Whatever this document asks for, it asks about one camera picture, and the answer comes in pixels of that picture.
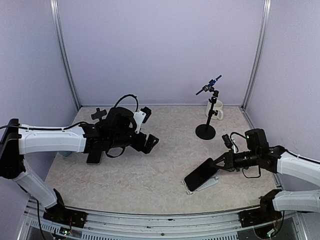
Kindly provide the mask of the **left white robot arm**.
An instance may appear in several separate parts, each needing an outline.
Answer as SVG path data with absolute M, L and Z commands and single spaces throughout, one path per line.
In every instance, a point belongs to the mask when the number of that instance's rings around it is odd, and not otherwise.
M 98 165 L 109 150 L 131 147 L 149 154 L 159 139 L 141 132 L 152 111 L 148 107 L 134 112 L 124 107 L 109 111 L 96 109 L 91 115 L 96 123 L 81 121 L 67 127 L 36 127 L 20 124 L 17 118 L 3 126 L 0 141 L 0 176 L 16 182 L 31 194 L 57 221 L 70 218 L 60 193 L 49 188 L 31 169 L 24 156 L 42 152 L 87 154 L 87 164 Z

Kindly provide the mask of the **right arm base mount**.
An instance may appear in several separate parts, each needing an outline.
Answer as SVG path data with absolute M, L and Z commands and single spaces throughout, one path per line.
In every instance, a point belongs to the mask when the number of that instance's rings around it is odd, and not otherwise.
M 242 228 L 252 227 L 282 218 L 280 211 L 264 211 L 260 207 L 250 210 L 243 210 L 238 213 L 240 224 Z

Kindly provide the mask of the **black phone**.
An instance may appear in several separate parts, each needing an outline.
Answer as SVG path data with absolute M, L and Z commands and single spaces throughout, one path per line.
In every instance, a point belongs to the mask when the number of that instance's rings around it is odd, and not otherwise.
M 219 171 L 219 169 L 214 167 L 214 165 L 214 160 L 212 158 L 208 158 L 189 173 L 183 180 L 187 189 L 194 192 L 209 179 L 214 177 Z
M 88 154 L 86 163 L 88 165 L 99 165 L 101 163 L 103 152 L 101 150 L 92 151 Z

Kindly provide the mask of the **black round-base phone stand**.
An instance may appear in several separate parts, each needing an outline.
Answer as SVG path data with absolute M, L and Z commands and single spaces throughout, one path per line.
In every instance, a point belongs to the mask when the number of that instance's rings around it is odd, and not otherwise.
M 107 114 L 108 112 L 105 109 L 100 110 L 100 108 L 97 107 L 96 112 L 91 114 L 91 119 L 98 120 L 95 125 L 103 125 L 107 123 L 106 119 L 103 119 L 103 117 L 107 116 Z

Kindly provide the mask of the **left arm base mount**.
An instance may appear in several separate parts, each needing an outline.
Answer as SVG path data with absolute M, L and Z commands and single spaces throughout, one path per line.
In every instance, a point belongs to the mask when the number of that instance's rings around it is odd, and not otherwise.
M 83 229 L 86 223 L 87 213 L 84 211 L 54 206 L 45 210 L 43 218 L 54 223 Z

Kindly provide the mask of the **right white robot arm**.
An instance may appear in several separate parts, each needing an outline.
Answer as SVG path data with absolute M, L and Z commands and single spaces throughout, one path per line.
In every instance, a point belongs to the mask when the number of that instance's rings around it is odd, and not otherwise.
M 274 174 L 292 176 L 316 186 L 320 184 L 320 162 L 294 154 L 281 145 L 270 147 L 265 131 L 254 128 L 245 132 L 247 151 L 222 154 L 210 164 L 215 169 L 234 171 L 258 166 Z M 282 211 L 318 213 L 320 211 L 319 190 L 286 191 L 274 189 L 262 196 L 256 218 L 266 222 Z

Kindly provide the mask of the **white wedge phone stand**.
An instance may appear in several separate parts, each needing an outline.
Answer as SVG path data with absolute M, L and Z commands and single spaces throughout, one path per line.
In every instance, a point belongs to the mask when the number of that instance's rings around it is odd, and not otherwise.
M 202 184 L 200 187 L 198 187 L 196 190 L 191 191 L 188 188 L 186 182 L 184 180 L 182 181 L 182 184 L 185 186 L 186 192 L 187 192 L 188 195 L 195 194 L 196 192 L 200 192 L 202 190 L 205 190 L 205 189 L 207 189 L 207 188 L 209 188 L 211 186 L 214 186 L 214 185 L 216 185 L 218 183 L 219 183 L 219 178 L 217 176 L 213 176 L 210 179 L 208 179 L 208 181 L 206 181 L 204 184 Z

